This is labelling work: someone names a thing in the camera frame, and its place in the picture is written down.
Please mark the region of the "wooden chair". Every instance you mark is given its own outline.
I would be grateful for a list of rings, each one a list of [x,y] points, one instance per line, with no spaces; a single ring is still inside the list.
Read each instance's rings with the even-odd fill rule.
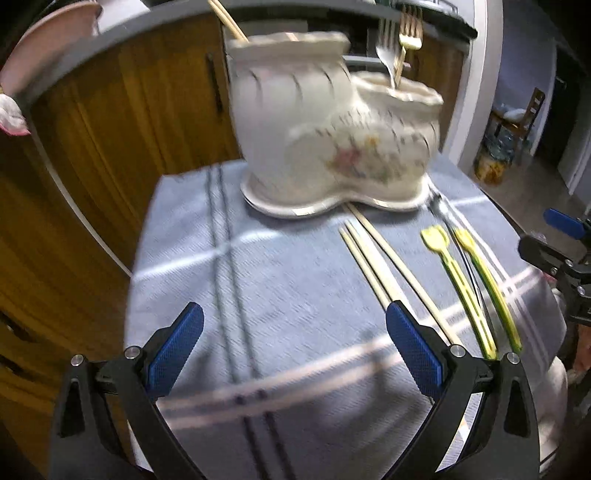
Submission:
[[[526,108],[517,108],[501,112],[493,109],[489,122],[494,124],[490,145],[506,158],[513,161],[525,146],[532,127],[544,105],[545,93],[535,88]]]

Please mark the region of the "silver steel fork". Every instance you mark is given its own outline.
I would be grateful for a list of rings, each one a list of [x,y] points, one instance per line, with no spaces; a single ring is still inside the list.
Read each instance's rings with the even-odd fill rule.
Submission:
[[[396,25],[394,25],[394,22],[387,19],[380,19],[376,52],[378,58],[389,72],[392,89],[396,88],[397,39]]]

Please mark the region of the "cream ceramic double utensil holder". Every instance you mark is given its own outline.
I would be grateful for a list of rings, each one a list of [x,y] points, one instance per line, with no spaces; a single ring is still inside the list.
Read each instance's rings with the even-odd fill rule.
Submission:
[[[300,218],[346,202],[411,211],[429,199],[442,96],[351,72],[348,49],[339,32],[226,44],[232,126],[247,164],[242,195],[260,213]]]

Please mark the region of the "wooden chopstick in holder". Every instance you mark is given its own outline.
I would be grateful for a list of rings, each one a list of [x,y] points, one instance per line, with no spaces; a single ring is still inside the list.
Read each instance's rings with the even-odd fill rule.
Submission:
[[[233,20],[231,15],[228,13],[228,10],[226,10],[222,5],[221,1],[208,0],[207,3],[209,7],[211,7],[211,10],[214,11],[218,19],[221,20],[221,23],[226,27],[226,29],[235,36],[236,40],[245,43],[249,42],[249,38],[247,38],[242,29],[239,28],[238,23]]]

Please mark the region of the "grey striped table cloth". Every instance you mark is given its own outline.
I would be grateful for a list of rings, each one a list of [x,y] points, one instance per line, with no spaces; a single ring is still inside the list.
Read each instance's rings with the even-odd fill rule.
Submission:
[[[127,302],[125,346],[142,345],[194,301],[204,334],[158,408],[207,479],[381,479],[431,408],[387,334],[385,314],[339,228],[348,211],[259,214],[240,192],[245,162],[158,181]],[[471,231],[506,295],[536,402],[540,456],[559,443],[566,325],[519,236],[448,160],[430,177]],[[428,209],[360,211],[394,247],[473,355],[470,321],[421,230]]]

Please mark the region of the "silver flower-handle spoon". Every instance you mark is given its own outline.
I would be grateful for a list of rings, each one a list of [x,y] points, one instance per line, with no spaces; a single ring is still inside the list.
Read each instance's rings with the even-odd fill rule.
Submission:
[[[468,258],[467,251],[462,247],[459,239],[455,235],[455,229],[459,227],[458,221],[455,219],[446,199],[439,191],[436,191],[434,189],[431,190],[431,200],[429,203],[429,209],[435,217],[439,218],[445,224],[449,237],[453,242],[454,246],[456,247],[458,254],[462,260],[462,263],[464,265],[464,270],[466,272],[470,288],[475,296],[476,304],[480,308],[481,313],[483,315],[483,323],[487,326],[488,333],[490,334],[490,343],[492,345],[495,345],[496,342],[493,334],[494,329],[492,325],[491,316],[489,314],[488,307],[486,306],[484,296],[480,288],[480,284],[476,278],[474,265]]]

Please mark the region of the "wooden chopstick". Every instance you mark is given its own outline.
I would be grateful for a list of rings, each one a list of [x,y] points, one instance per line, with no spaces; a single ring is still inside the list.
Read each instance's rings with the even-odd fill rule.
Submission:
[[[351,253],[355,259],[356,265],[360,268],[363,275],[365,276],[367,283],[370,285],[370,289],[373,290],[381,307],[384,311],[386,311],[391,303],[391,300],[381,282],[379,281],[377,275],[374,273],[373,268],[370,266],[370,263],[363,255],[359,245],[356,244],[353,236],[349,234],[348,230],[346,230],[346,227],[339,227],[339,234],[341,235],[342,240],[344,240],[346,247],[348,247],[349,253]]]
[[[389,242],[384,238],[384,236],[377,231],[377,228],[370,223],[365,215],[363,215],[358,208],[352,203],[346,202],[345,204],[346,209],[349,210],[356,217],[363,228],[370,234],[370,237],[380,246],[380,248],[384,251],[384,253],[389,257],[389,259],[393,262],[399,272],[403,275],[407,283],[411,286],[414,290],[415,294],[421,299],[424,306],[427,308],[433,319],[436,321],[440,329],[443,331],[445,336],[447,337],[448,341],[451,344],[458,344],[461,345],[462,341],[460,337],[452,330],[447,319],[444,318],[443,314],[441,313],[440,309],[430,297],[426,289],[423,285],[419,282],[419,280],[415,277],[412,273],[410,268],[404,263],[403,259],[398,255],[394,248],[389,244]]]
[[[370,238],[370,234],[367,233],[363,226],[356,220],[347,220],[345,227],[346,230],[349,231],[349,234],[353,236],[356,244],[359,245],[363,255],[370,263],[374,273],[377,275],[379,281],[390,297],[391,303],[394,300],[401,300],[403,297],[401,287],[396,278],[394,278],[394,274],[375,245],[375,242]]]
[[[236,40],[245,43],[249,42],[249,38],[247,38],[242,29],[239,28],[238,23],[233,20],[231,15],[228,13],[228,10],[226,10],[222,5],[221,1],[208,0],[207,3],[209,7],[211,7],[211,10],[214,11],[218,19],[221,20],[221,23],[226,27],[226,29],[235,36]]]

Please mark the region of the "pink white dish cloth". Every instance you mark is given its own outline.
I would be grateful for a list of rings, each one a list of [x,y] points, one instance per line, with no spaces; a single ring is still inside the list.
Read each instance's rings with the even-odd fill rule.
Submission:
[[[26,119],[16,101],[10,96],[0,94],[0,127],[10,136],[30,134]]]

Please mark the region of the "clear jar with yellow contents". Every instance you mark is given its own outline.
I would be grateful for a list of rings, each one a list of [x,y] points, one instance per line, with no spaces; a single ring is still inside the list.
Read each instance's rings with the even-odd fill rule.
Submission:
[[[498,186],[512,165],[513,150],[499,139],[484,139],[475,160],[476,178],[486,185]]]

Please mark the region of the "pink plastic basin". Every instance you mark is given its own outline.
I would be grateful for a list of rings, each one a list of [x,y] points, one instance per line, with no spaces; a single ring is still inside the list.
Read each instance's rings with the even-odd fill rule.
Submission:
[[[2,91],[10,96],[21,92],[74,43],[91,37],[102,10],[97,1],[68,1],[35,22],[1,69]]]

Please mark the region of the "gold fork in holder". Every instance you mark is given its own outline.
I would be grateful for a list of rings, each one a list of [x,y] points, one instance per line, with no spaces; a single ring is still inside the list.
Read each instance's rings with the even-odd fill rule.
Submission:
[[[399,24],[399,53],[394,63],[394,87],[401,83],[404,63],[409,51],[418,51],[423,46],[423,14],[417,5],[403,4]]]

